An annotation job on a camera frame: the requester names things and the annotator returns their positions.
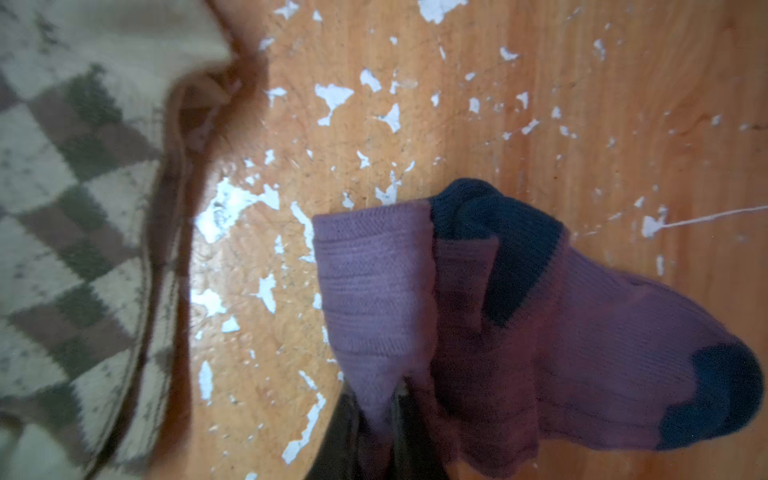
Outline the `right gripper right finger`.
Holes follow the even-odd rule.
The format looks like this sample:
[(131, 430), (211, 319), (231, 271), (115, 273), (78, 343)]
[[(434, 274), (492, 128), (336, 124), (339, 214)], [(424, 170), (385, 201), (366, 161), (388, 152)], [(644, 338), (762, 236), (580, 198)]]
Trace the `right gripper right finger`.
[(448, 480), (418, 405), (405, 383), (395, 391), (391, 404), (394, 430), (389, 478), (396, 480)]

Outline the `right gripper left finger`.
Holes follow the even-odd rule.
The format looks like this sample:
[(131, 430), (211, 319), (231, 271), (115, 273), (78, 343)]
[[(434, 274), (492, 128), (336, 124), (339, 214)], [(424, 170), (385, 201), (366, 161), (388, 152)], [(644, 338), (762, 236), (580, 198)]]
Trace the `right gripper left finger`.
[(344, 383), (306, 480), (362, 478), (358, 452), (362, 420), (356, 396)]

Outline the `purple sock with yellow cuff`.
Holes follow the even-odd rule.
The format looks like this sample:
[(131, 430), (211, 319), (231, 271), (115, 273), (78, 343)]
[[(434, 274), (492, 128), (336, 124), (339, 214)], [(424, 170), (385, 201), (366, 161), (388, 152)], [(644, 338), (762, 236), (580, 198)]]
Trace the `purple sock with yellow cuff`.
[(312, 225), (329, 344), (363, 417), (361, 479), (390, 479), (401, 383), (445, 470), (494, 478), (544, 439), (673, 450), (761, 407), (757, 356), (706, 310), (592, 261), (484, 181)]

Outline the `beige argyle sock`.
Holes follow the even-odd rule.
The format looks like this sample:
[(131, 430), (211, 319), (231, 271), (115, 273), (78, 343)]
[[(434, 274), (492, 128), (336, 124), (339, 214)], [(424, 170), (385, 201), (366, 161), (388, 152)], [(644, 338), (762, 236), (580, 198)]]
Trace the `beige argyle sock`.
[(189, 165), (230, 100), (204, 1), (1, 5), (1, 475), (139, 479), (166, 414)]

